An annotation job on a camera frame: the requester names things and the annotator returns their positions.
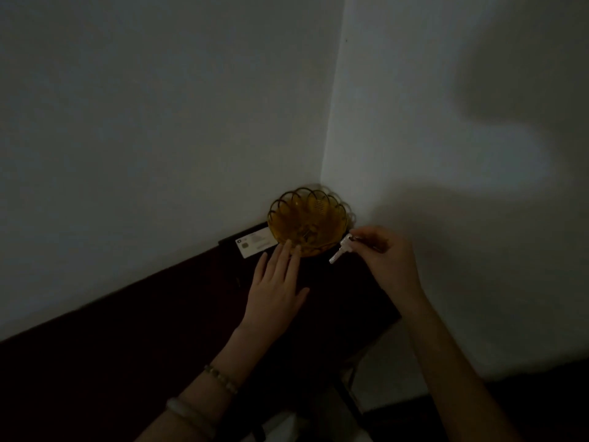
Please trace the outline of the white key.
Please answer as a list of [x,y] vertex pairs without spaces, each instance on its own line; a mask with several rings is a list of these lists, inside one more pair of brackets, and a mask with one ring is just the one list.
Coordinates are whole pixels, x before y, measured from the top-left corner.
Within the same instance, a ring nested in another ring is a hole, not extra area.
[[346,254],[346,253],[351,253],[353,252],[353,247],[352,247],[352,242],[355,240],[354,235],[352,235],[351,233],[346,234],[342,240],[339,242],[339,248],[338,250],[335,252],[335,254],[329,259],[329,263],[331,265],[335,264],[342,255]]

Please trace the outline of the dark wooden table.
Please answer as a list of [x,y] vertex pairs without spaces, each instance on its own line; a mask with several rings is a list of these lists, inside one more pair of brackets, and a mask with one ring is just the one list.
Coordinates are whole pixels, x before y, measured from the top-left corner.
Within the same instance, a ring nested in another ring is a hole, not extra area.
[[[239,325],[260,256],[212,250],[0,342],[0,442],[132,441]],[[295,409],[399,313],[364,261],[301,261],[310,293],[240,390],[219,440]]]

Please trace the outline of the person's right forearm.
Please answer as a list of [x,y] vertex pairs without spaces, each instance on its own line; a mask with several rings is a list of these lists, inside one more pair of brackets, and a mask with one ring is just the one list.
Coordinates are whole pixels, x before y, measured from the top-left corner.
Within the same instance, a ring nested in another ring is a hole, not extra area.
[[422,292],[399,309],[450,442],[523,442]]

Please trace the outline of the person's right hand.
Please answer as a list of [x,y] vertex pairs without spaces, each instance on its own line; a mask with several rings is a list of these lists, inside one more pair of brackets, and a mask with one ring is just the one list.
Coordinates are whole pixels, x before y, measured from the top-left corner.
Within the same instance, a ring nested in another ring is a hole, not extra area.
[[411,242],[393,231],[390,232],[392,248],[389,252],[358,255],[401,315],[407,316],[423,310],[428,300],[421,286]]

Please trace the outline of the pale jade bangle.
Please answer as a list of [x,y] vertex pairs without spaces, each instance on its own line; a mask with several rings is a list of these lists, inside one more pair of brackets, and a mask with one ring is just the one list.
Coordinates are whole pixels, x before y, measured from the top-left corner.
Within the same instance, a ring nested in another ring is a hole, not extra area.
[[205,417],[180,398],[174,397],[166,401],[166,410],[188,422],[196,430],[200,431],[208,440],[216,437],[216,427]]

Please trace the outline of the amber scalloped glass bowl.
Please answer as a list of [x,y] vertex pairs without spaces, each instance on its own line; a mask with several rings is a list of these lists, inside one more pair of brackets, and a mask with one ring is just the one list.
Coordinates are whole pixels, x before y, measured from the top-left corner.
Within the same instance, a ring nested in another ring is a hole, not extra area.
[[302,258],[314,258],[339,245],[355,222],[350,206],[327,187],[299,187],[272,202],[267,224],[279,244],[291,241]]

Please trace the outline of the person's left forearm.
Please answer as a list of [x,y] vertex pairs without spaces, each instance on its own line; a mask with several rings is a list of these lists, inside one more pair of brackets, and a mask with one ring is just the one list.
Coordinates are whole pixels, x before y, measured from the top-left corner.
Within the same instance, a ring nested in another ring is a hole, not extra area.
[[[271,345],[250,338],[239,327],[210,363],[235,386],[242,386]],[[202,371],[177,397],[205,416],[214,426],[221,422],[234,394],[214,374]],[[164,410],[135,442],[210,442],[200,431]]]

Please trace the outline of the white card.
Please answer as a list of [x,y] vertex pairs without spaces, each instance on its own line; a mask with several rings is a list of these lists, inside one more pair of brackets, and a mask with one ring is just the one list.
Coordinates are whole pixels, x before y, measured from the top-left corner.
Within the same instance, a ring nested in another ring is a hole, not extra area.
[[247,234],[236,238],[234,242],[243,259],[248,259],[278,245],[268,226],[256,231],[249,231]]

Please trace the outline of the person's left hand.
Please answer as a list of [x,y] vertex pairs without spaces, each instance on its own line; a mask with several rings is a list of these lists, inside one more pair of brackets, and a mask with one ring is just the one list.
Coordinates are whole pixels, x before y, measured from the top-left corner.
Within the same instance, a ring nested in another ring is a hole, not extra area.
[[265,345],[271,345],[290,326],[296,316],[291,314],[290,299],[300,291],[298,272],[301,247],[294,246],[292,242],[289,266],[281,283],[267,282],[267,263],[272,254],[264,252],[257,262],[244,317],[239,325],[239,330]]

